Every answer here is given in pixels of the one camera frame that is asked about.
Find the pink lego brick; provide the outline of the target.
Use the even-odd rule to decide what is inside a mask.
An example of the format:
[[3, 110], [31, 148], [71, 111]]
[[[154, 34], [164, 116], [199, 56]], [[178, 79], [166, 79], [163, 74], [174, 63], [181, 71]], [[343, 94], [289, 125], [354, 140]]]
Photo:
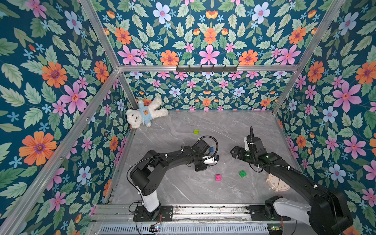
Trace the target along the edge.
[[215, 180], [216, 180], [216, 181], [221, 181], [221, 180], [222, 180], [221, 175], [220, 175], [220, 174], [217, 174], [217, 175], [215, 176]]

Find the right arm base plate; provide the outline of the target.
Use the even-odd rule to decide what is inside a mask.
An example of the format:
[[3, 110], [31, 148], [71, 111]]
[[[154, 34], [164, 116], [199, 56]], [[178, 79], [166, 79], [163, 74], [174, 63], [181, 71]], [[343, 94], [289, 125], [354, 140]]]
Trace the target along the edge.
[[268, 205], [249, 205], [246, 210], [250, 212], [251, 218], [254, 221], [291, 221], [287, 216], [281, 216]]

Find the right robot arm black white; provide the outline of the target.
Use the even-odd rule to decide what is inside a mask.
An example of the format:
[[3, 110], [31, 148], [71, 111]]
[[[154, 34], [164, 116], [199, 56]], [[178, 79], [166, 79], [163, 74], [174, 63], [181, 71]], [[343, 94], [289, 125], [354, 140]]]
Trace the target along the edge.
[[273, 196], [265, 201], [264, 213], [267, 217], [279, 215], [298, 220], [309, 225], [318, 235], [339, 235], [353, 225], [353, 217], [342, 192], [315, 183], [278, 154], [268, 153], [262, 140], [254, 136], [252, 128], [244, 142], [246, 148], [236, 146], [230, 151], [233, 158], [277, 177], [305, 199], [305, 203], [298, 203]]

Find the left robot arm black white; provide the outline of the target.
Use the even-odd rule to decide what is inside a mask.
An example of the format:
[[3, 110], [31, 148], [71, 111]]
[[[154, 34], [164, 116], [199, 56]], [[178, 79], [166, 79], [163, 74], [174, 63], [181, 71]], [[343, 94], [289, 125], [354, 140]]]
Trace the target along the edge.
[[206, 135], [191, 146], [182, 145], [177, 151], [169, 153], [148, 151], [126, 173], [127, 181], [141, 197], [144, 211], [155, 214], [160, 210], [161, 203], [157, 196], [157, 188], [168, 170], [181, 165], [188, 167], [193, 165], [196, 172], [205, 171], [218, 163], [218, 148], [217, 139]]

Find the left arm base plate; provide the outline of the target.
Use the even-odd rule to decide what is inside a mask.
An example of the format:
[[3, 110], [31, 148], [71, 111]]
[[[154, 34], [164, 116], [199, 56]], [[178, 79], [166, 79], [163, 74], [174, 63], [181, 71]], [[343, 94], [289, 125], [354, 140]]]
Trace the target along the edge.
[[153, 212], [149, 212], [144, 206], [137, 206], [134, 212], [134, 222], [171, 222], [173, 206], [159, 206]]

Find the black hook rail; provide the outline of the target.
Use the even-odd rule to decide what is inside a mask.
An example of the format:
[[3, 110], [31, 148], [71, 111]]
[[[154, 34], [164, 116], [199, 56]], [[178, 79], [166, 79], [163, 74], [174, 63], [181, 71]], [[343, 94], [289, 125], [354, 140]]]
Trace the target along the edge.
[[217, 72], [217, 73], [222, 73], [222, 72], [235, 72], [238, 70], [238, 66], [215, 66], [215, 65], [209, 65], [209, 66], [176, 66], [175, 70], [177, 72], [194, 72], [194, 73], [199, 73], [199, 72]]

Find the white teddy bear blue shirt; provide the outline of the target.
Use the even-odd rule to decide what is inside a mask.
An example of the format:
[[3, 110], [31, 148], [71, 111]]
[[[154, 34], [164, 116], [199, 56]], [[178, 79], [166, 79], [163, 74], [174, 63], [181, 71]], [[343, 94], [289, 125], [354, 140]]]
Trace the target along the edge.
[[146, 127], [152, 125], [152, 120], [160, 117], [166, 117], [168, 110], [166, 108], [160, 108], [162, 105], [162, 99], [160, 97], [154, 98], [149, 105], [140, 100], [138, 102], [137, 110], [127, 110], [126, 118], [132, 129], [137, 129], [143, 124]]

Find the beige round clock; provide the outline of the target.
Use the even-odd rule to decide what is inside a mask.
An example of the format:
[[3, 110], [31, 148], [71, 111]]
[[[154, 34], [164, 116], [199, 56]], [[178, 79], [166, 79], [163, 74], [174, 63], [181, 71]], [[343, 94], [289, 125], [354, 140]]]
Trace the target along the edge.
[[266, 178], [266, 183], [274, 192], [286, 192], [291, 189], [287, 183], [270, 173]]

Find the white ventilation grille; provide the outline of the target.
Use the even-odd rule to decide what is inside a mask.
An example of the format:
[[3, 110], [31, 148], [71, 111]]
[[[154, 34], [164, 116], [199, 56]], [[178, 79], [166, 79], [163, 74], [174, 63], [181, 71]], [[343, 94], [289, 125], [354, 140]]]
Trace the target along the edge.
[[266, 224], [102, 225], [100, 235], [268, 235]]

